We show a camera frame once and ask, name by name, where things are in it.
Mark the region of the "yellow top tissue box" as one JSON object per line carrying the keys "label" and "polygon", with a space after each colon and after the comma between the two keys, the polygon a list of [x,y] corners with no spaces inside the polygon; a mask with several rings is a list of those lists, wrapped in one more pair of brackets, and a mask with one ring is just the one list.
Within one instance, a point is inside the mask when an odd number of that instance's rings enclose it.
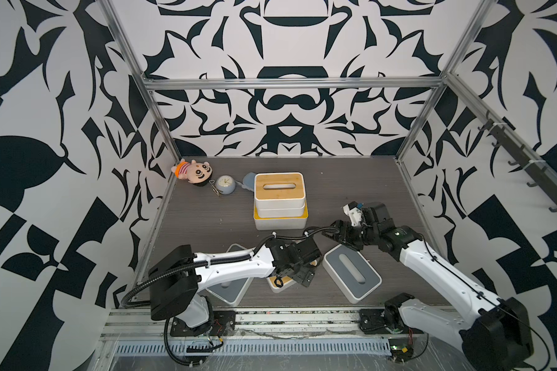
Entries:
{"label": "yellow top tissue box", "polygon": [[307,218],[255,219],[257,230],[302,230],[306,227]]}

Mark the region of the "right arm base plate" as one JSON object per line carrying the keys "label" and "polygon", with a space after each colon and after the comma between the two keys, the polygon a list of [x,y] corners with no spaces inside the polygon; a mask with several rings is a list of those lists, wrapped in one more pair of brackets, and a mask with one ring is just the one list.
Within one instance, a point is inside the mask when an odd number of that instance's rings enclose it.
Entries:
{"label": "right arm base plate", "polygon": [[361,309],[358,314],[359,328],[365,335],[424,334],[422,330],[408,327],[393,309]]}

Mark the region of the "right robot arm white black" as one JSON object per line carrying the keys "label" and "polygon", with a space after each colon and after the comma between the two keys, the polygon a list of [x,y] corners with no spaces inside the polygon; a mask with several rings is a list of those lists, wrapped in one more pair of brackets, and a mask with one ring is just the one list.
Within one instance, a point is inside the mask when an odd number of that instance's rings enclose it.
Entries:
{"label": "right robot arm white black", "polygon": [[526,307],[503,299],[471,280],[441,257],[425,237],[408,226],[396,226],[386,205],[343,207],[347,220],[336,220],[323,236],[360,252],[377,247],[414,271],[441,294],[456,315],[402,293],[386,301],[379,326],[391,333],[419,329],[459,349],[476,370],[514,370],[535,353]]}

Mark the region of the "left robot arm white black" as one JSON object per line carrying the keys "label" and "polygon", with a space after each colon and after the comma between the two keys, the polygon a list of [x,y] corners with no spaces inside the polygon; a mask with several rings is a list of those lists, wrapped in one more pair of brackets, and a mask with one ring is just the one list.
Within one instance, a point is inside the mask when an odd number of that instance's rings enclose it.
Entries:
{"label": "left robot arm white black", "polygon": [[212,286],[249,278],[290,278],[308,287],[323,255],[313,236],[266,237],[252,249],[223,254],[194,253],[177,247],[149,272],[146,281],[125,294],[124,309],[149,306],[151,320],[180,320],[195,334],[212,326],[213,309],[200,293]]}

